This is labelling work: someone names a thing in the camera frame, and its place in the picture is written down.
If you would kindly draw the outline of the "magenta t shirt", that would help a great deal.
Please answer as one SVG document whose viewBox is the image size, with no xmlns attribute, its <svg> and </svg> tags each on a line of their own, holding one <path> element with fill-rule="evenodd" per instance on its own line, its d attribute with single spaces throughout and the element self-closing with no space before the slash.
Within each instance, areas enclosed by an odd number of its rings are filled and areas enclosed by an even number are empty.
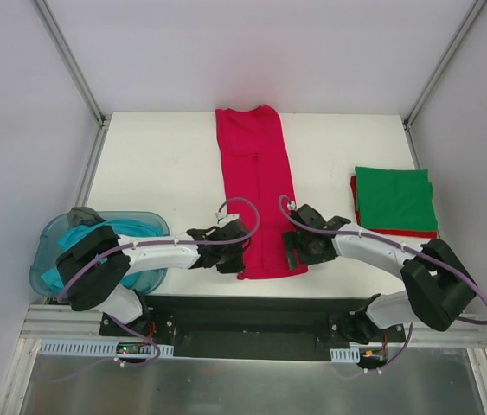
<svg viewBox="0 0 487 415">
<path fill-rule="evenodd" d="M 293 226 L 279 210 L 279 197 L 295 198 L 291 166 L 278 113 L 268 105 L 251 111 L 233 109 L 215 111 L 216 139 L 221 154 L 221 171 L 228 199 L 242 197 L 243 202 L 228 206 L 249 226 L 260 215 L 260 226 L 243 254 L 245 270 L 239 280 L 286 278 L 305 274 L 308 267 L 289 268 L 282 234 Z"/>
</svg>

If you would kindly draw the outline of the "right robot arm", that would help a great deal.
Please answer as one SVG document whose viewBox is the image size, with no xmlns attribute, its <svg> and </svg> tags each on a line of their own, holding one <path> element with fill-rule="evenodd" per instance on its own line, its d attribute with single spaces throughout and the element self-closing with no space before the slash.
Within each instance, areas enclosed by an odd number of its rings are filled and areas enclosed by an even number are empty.
<svg viewBox="0 0 487 415">
<path fill-rule="evenodd" d="M 465 319 L 465 309 L 480 295 L 468 271 L 441 239 L 408 246 L 343 217 L 325 220 L 307 204 L 297 209 L 281 206 L 280 210 L 294 226 L 283 235 L 291 267 L 353 259 L 404 284 L 403 290 L 393 294 L 372 295 L 344 317 L 340 332 L 353 341 L 375 341 L 387 328 L 403 323 L 422 322 L 444 332 Z"/>
</svg>

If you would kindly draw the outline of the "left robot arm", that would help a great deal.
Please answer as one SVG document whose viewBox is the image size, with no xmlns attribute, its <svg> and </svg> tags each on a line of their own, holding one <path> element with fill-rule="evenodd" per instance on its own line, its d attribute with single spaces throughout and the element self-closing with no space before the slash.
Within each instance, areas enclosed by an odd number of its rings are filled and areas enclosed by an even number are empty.
<svg viewBox="0 0 487 415">
<path fill-rule="evenodd" d="M 239 273 L 255 232 L 237 214 L 177 236 L 132 237 L 97 227 L 56 260 L 63 283 L 57 301 L 73 311 L 97 310 L 128 335 L 142 335 L 149 326 L 148 308 L 140 294 L 122 285 L 126 276 L 170 268 Z"/>
</svg>

